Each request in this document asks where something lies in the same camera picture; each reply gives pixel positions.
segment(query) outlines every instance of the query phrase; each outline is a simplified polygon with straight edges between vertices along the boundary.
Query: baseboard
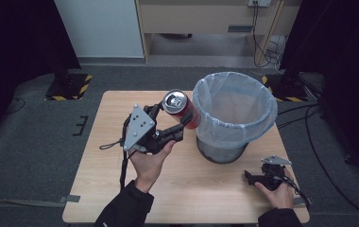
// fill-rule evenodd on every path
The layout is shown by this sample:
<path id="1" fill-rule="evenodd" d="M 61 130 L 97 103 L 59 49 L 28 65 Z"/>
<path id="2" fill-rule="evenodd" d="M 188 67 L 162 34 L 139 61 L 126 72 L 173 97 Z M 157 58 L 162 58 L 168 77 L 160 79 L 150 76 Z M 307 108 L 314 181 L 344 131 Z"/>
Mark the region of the baseboard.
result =
<path id="1" fill-rule="evenodd" d="M 145 64 L 145 58 L 77 57 L 80 65 Z"/>

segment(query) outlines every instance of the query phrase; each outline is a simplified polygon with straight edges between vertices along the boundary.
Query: red soda can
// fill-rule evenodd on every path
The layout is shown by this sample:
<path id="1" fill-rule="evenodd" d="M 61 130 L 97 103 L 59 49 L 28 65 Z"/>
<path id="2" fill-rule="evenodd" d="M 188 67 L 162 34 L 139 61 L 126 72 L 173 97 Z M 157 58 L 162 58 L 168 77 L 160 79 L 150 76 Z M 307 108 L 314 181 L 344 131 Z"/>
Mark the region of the red soda can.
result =
<path id="1" fill-rule="evenodd" d="M 200 124 L 199 111 L 191 99 L 181 90 L 169 91 L 162 99 L 162 108 L 178 122 L 187 112 L 192 112 L 192 120 L 185 126 L 188 130 L 196 129 Z"/>

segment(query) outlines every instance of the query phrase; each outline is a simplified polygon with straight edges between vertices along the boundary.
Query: black sleeve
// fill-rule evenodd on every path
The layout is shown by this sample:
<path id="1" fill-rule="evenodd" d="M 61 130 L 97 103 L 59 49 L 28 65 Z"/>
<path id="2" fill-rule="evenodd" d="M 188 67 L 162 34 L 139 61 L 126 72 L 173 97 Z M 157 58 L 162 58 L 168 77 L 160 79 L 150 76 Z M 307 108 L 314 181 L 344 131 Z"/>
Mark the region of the black sleeve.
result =
<path id="1" fill-rule="evenodd" d="M 301 227 L 293 209 L 274 208 L 259 217 L 259 227 Z"/>
<path id="2" fill-rule="evenodd" d="M 145 194 L 131 181 L 102 211 L 94 227 L 144 226 L 154 197 Z"/>

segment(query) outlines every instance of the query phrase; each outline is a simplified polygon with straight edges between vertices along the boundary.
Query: wall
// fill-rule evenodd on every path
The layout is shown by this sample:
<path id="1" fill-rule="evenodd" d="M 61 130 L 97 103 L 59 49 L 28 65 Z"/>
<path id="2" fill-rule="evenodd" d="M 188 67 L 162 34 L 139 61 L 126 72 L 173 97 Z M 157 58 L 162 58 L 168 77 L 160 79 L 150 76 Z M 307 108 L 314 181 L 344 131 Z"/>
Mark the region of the wall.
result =
<path id="1" fill-rule="evenodd" d="M 135 1 L 55 0 L 79 58 L 143 58 Z"/>

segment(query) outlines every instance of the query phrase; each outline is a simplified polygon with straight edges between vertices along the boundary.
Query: trash bin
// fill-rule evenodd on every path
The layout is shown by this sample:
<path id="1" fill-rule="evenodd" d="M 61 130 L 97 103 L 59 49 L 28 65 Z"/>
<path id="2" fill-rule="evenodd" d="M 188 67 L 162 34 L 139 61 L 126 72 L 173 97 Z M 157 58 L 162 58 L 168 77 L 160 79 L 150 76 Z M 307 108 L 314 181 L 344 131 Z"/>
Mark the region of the trash bin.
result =
<path id="1" fill-rule="evenodd" d="M 227 164 L 277 118 L 277 101 L 256 79 L 235 72 L 210 74 L 197 82 L 192 102 L 201 115 L 197 147 L 208 160 Z"/>

